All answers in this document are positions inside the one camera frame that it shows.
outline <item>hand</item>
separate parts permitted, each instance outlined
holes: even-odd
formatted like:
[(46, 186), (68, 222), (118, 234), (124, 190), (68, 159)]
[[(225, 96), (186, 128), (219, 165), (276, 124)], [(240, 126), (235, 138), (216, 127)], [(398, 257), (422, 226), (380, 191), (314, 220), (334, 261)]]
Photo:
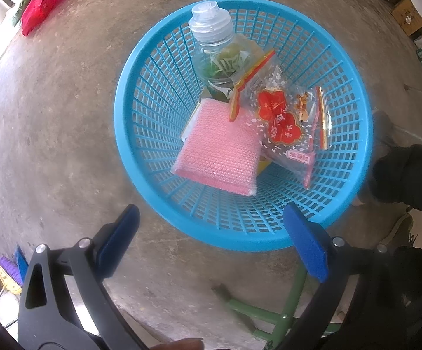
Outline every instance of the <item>hand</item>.
[(205, 350), (202, 338), (183, 338), (178, 341), (153, 346), (150, 350)]

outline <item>basket rim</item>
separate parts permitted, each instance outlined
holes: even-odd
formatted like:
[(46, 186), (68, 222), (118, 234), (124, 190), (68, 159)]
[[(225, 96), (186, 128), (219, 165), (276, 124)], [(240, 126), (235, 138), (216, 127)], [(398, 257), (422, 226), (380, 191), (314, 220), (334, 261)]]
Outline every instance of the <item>basket rim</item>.
[[(362, 159), (356, 159), (356, 163), (360, 163), (360, 170), (358, 172), (357, 180), (355, 185), (350, 186), (350, 190), (343, 201), (336, 202), (339, 200), (333, 198), (333, 201), (324, 208), (328, 209), (323, 222), (319, 222), (323, 227), (331, 225), (336, 221), (342, 213), (347, 209), (350, 202), (354, 199), (355, 195), (359, 191), (365, 175), (368, 170), (368, 165), (371, 157), (372, 142), (373, 142), (373, 122), (371, 116), (370, 103), (368, 94), (352, 60), (343, 49), (343, 47), (329, 34), (323, 27), (313, 21), (311, 18), (306, 17), (304, 14), (280, 3), (276, 3), (269, 0), (215, 0), (219, 2), (242, 2), (242, 3), (255, 3), (260, 5), (270, 6), (273, 9), (279, 9), (287, 11), (300, 20), (305, 21), (311, 25), (318, 34), (324, 36), (330, 41), (336, 51), (343, 57), (343, 67), (347, 67), (349, 72), (354, 76), (353, 81), (357, 83), (361, 90), (363, 97), (363, 107), (359, 110), (364, 110), (364, 117), (367, 118), (365, 124), (367, 127), (367, 133), (365, 136), (365, 154)], [(135, 87), (131, 88), (131, 83), (136, 86), (138, 74), (141, 71), (144, 61), (149, 56), (149, 53), (143, 51), (143, 48), (151, 48), (156, 46), (157, 43), (165, 37), (171, 30), (178, 26), (177, 19), (183, 15), (189, 14), (191, 17), (191, 8), (198, 2), (186, 5), (175, 12), (169, 14), (157, 24), (155, 24), (149, 31), (140, 39), (133, 51), (128, 56), (125, 65), (122, 69), (120, 78), (118, 80), (117, 89), (114, 100), (114, 133), (117, 142), (117, 148), (121, 157), (123, 166), (127, 171), (130, 180), (135, 185), (139, 194), (146, 200), (146, 202), (158, 213), (164, 220), (169, 224), (179, 229), (184, 234), (191, 236), (199, 241), (206, 244), (211, 244), (220, 248), (236, 251), (271, 251), (289, 247), (293, 244), (292, 240), (288, 236), (285, 230), (278, 230), (277, 233), (262, 238), (261, 233), (245, 233), (235, 231), (232, 229), (217, 230), (215, 226), (207, 223), (201, 219), (196, 219), (185, 215), (184, 213), (176, 210), (170, 205), (170, 200), (166, 199), (163, 192), (157, 189), (154, 185), (150, 184), (145, 174), (142, 171), (142, 167), (136, 159), (136, 153), (132, 151), (130, 145), (130, 139), (128, 137), (128, 122), (131, 122), (131, 118), (128, 116), (128, 99), (125, 97), (130, 90), (133, 93)]]

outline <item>sneaker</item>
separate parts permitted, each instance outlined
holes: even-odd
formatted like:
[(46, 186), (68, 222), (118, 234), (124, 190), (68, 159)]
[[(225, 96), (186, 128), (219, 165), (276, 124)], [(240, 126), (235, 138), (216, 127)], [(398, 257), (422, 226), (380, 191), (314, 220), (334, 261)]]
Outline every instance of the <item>sneaker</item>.
[(398, 247), (412, 247), (415, 242), (415, 238), (410, 234), (413, 225), (412, 216), (406, 213), (396, 221), (391, 232), (380, 241), (380, 244), (385, 245), (391, 254), (394, 254)]
[(372, 110), (372, 119), (374, 145), (377, 145), (375, 142), (380, 142), (388, 147), (396, 146), (392, 137), (394, 125), (389, 115), (384, 111), (374, 108)]

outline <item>cardboard box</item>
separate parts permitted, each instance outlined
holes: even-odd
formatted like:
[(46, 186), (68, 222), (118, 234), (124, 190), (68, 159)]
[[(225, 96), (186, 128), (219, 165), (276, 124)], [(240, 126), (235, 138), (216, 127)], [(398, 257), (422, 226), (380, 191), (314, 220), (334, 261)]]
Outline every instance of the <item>cardboard box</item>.
[(391, 14), (407, 35), (411, 35), (422, 28), (422, 17), (411, 0), (402, 0)]

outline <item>snack package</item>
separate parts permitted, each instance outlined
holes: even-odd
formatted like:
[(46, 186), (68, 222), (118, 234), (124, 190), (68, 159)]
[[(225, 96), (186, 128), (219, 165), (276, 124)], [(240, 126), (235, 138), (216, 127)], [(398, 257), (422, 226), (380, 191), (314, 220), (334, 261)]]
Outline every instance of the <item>snack package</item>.
[(229, 121), (240, 109), (251, 111), (247, 122), (259, 134), (261, 154), (289, 169), (310, 187), (315, 151), (329, 148), (331, 117), (321, 87), (309, 90), (290, 85), (274, 50), (268, 51), (245, 74), (233, 79)]

